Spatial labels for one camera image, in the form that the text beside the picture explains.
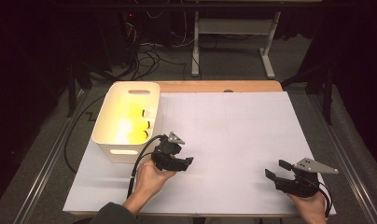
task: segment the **sleeve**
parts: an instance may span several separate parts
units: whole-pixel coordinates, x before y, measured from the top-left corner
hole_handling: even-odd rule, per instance
[[[116,203],[105,205],[90,224],[140,224],[136,217],[125,207]]]

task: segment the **wooden table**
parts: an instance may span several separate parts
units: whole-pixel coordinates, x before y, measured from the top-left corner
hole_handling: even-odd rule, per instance
[[[161,92],[267,92],[282,91],[279,82],[273,80],[233,80],[233,81],[156,81]]]

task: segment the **yellow object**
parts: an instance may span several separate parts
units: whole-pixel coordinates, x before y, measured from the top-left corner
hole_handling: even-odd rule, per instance
[[[125,118],[142,118],[145,115],[145,109],[137,104],[131,103],[127,108],[123,108],[126,111],[126,115],[123,115]]]
[[[133,131],[144,131],[150,128],[150,121],[144,119],[131,119],[131,128]]]
[[[127,139],[128,139],[129,144],[143,143],[147,138],[148,138],[148,133],[146,131],[131,132],[127,134]]]

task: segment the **gray carpet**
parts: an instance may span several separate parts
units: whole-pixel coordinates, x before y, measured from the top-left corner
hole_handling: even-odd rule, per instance
[[[202,79],[267,79],[258,54],[258,48],[262,47],[263,43],[265,43],[263,37],[246,40],[220,38],[217,41],[216,48],[212,49],[215,40],[212,37],[205,36],[200,43],[200,46],[202,46],[200,54]],[[287,41],[275,40],[272,43],[270,57],[276,80],[282,81],[297,73],[310,43],[310,40],[299,36]],[[172,63],[161,62],[158,69],[149,76],[142,78],[143,80],[198,79],[190,76],[191,47],[172,49],[157,47],[157,52],[163,60]],[[151,64],[151,60],[145,58],[141,63]],[[147,68],[142,66],[139,71],[144,74],[146,70]],[[97,81],[91,91],[80,95],[79,99],[83,99],[84,102],[81,109],[105,94],[108,86],[108,84]],[[322,95],[307,95],[304,87],[303,84],[294,84],[287,87],[285,91],[289,94],[314,158],[341,171],[339,175],[323,175],[326,183],[332,189],[334,205],[338,213],[338,215],[331,217],[328,223],[377,223],[376,218],[369,216],[369,212],[365,212],[367,207],[360,200],[367,195],[360,195],[363,191],[356,190],[355,181],[352,180],[353,178],[359,179],[365,192],[369,194],[370,203],[377,211],[377,165],[346,113],[338,90],[334,89],[333,92],[331,111],[333,125],[330,129],[328,125],[325,125],[323,118],[319,116],[317,102],[322,100]],[[92,112],[93,117],[96,117],[101,104],[102,100],[90,106],[85,112]],[[25,203],[25,199],[56,139],[60,137],[59,134],[63,125],[71,121],[66,118],[67,112],[67,92],[65,91],[61,96],[58,107],[44,122],[41,132],[26,155],[20,170],[0,201],[0,224],[13,223],[16,216],[22,214],[20,209]],[[90,114],[86,113],[79,118],[67,143],[66,156],[74,169],[79,166],[90,139],[94,121],[89,120],[89,118]],[[344,154],[342,157],[336,147],[342,148],[346,155]],[[355,168],[354,173],[349,169],[345,170],[346,158],[349,158],[351,162],[348,167]],[[27,223],[73,223],[82,219],[83,217],[75,217],[62,211],[74,178],[75,175],[66,165],[62,150],[61,153],[55,155],[55,164],[52,166],[51,175],[44,178],[45,186],[39,188],[41,194],[33,201],[33,209],[29,210],[27,216],[25,216],[25,221]],[[243,224],[258,223],[259,220],[216,218],[209,219],[207,222]],[[279,223],[279,219],[267,218],[264,219],[264,223]],[[296,224],[302,223],[302,221],[299,218],[285,218],[284,223]]]

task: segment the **white plastic bin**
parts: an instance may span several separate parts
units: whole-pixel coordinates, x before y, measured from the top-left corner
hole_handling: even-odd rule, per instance
[[[159,100],[157,83],[115,82],[105,97],[92,140],[112,162],[135,163],[148,140],[161,134]],[[150,144],[145,153],[159,142]]]

